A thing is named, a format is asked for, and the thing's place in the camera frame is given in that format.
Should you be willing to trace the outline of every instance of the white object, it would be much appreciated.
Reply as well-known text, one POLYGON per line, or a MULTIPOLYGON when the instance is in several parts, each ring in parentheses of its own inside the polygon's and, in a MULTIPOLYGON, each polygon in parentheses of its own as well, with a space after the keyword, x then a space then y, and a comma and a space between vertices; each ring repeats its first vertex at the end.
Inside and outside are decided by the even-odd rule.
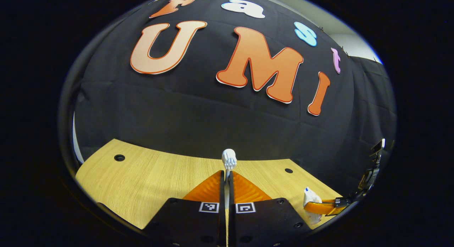
POLYGON ((224 3, 221 5, 221 7, 228 11, 245 13, 248 16, 252 16, 254 18, 265 18, 265 16, 262 14, 263 7, 249 1, 230 0, 230 3, 224 3))
POLYGON ((235 169, 237 166, 237 157, 233 149, 226 149, 222 152, 222 162, 224 163, 224 167, 226 168, 226 182, 230 175, 230 171, 235 169))
MULTIPOLYGON (((317 202, 321 203, 321 198, 315 194, 310 188, 306 187, 304 189, 304 202, 303 206, 305 207, 308 202, 317 202)), ((310 213, 306 211, 306 215, 308 216, 309 224, 313 225, 319 223, 321 221, 321 214, 310 213)))

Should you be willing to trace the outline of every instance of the wooden table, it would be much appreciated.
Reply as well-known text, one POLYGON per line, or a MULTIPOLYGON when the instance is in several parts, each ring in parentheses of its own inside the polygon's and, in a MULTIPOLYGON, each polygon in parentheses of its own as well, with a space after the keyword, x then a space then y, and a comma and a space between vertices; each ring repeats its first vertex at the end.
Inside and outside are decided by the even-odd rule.
MULTIPOLYGON (((183 198, 219 170, 224 170, 221 159, 175 155, 113 139, 85 161, 76 180, 95 202, 143 229, 168 198, 183 198), (115 161, 118 154, 125 160, 115 161)), ((308 221, 303 209, 305 187, 322 199, 341 196, 290 159, 239 160, 235 171, 271 198, 288 199, 304 221, 308 221)), ((331 218, 323 216, 321 222, 309 227, 314 229, 331 218)))

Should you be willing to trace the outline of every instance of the letter m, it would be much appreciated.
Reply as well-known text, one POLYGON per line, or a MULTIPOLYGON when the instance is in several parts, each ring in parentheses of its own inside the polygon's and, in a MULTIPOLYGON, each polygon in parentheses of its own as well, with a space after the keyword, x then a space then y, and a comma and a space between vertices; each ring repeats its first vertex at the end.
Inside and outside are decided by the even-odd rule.
POLYGON ((255 91, 261 90, 277 74, 274 83, 266 89, 266 93, 275 100, 291 103, 293 84, 298 67, 303 63, 303 56, 292 48, 284 48, 271 57, 263 34, 245 27, 236 27, 235 33, 239 36, 237 47, 227 68, 219 71, 216 79, 229 86, 245 87, 248 79, 244 71, 249 63, 255 91))

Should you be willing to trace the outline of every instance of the orange letter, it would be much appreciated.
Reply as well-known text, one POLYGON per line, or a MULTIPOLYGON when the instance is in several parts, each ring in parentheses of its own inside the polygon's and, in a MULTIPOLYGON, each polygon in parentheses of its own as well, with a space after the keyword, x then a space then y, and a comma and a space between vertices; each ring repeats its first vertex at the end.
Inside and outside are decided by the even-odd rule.
POLYGON ((237 47, 227 68, 219 71, 216 79, 226 85, 244 87, 248 83, 244 71, 249 62, 254 90, 262 89, 277 73, 276 80, 266 89, 266 93, 275 100, 291 103, 293 84, 303 56, 292 48, 284 48, 271 58, 263 34, 245 27, 236 27, 235 33, 239 36, 237 47))
POLYGON ((163 7, 158 12, 152 14, 150 16, 150 18, 173 13, 178 10, 178 8, 177 8, 178 5, 186 6, 186 5, 191 4, 194 1, 195 0, 170 0, 169 3, 165 7, 163 7))
POLYGON ((314 100, 308 106, 308 112, 314 116, 320 115, 321 104, 323 103, 323 98, 325 98, 326 89, 328 89, 331 84, 330 79, 323 72, 318 72, 318 88, 315 93, 314 100))
POLYGON ((169 26, 170 24, 168 23, 160 23, 143 29, 142 36, 131 54, 131 67, 135 71, 145 74, 160 74, 177 66, 186 53, 194 34, 198 29, 205 28, 206 22, 180 22, 177 24, 180 31, 178 31, 167 54, 161 58, 150 57, 150 49, 154 40, 156 40, 161 31, 169 26))

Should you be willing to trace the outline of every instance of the black fabric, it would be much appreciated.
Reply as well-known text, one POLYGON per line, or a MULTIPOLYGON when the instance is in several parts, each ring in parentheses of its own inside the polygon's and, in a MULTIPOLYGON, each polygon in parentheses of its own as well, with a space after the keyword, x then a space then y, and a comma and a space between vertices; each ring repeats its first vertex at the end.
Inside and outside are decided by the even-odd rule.
POLYGON ((394 139, 395 107, 383 66, 347 58, 341 47, 298 14, 268 0, 246 0, 264 8, 264 19, 221 8, 229 0, 196 0, 178 11, 149 19, 167 4, 159 0, 133 13, 99 45, 85 69, 75 107, 78 145, 84 159, 111 139, 168 153, 220 158, 232 148, 239 160, 291 158, 342 195, 354 189, 365 168, 364 156, 379 139, 394 139), (183 21, 205 21, 181 62, 162 74, 140 74, 130 56, 143 28, 169 23, 150 56, 167 53, 183 21), (294 22, 310 27, 317 46, 300 40, 294 22), (261 32, 271 56, 285 47, 304 58, 284 104, 251 85, 230 87, 216 80, 238 41, 235 27, 261 32), (339 51, 341 74, 331 48, 339 51), (319 116, 307 112, 318 87, 318 72, 330 78, 319 116))

